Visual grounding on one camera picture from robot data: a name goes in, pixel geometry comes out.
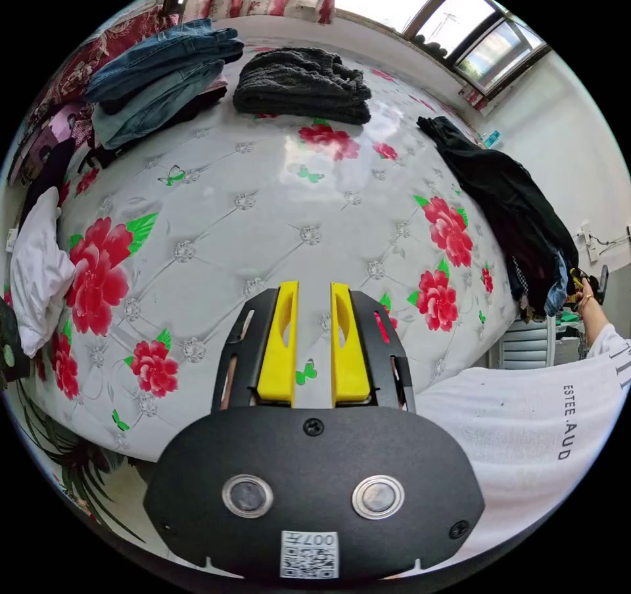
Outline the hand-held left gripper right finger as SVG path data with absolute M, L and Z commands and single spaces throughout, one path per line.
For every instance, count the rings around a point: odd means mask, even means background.
M 362 404 L 371 388 L 350 290 L 346 284 L 332 282 L 330 292 L 332 404 Z

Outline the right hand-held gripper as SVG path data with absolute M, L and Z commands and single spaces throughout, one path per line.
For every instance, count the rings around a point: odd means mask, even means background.
M 575 288 L 583 289 L 584 280 L 587 279 L 587 275 L 579 268 L 571 268 L 570 275 L 571 275 Z M 589 276 L 589 283 L 593 291 L 594 298 L 599 304 L 603 304 L 604 302 L 605 295 L 607 292 L 608 279 L 609 279 L 609 268 L 606 264 L 604 264 L 601 267 L 601 273 L 599 277 L 594 276 L 594 275 Z

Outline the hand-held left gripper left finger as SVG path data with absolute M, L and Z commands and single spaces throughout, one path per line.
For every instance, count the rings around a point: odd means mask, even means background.
M 299 281 L 280 283 L 275 298 L 257 394 L 265 403 L 293 403 L 296 385 Z

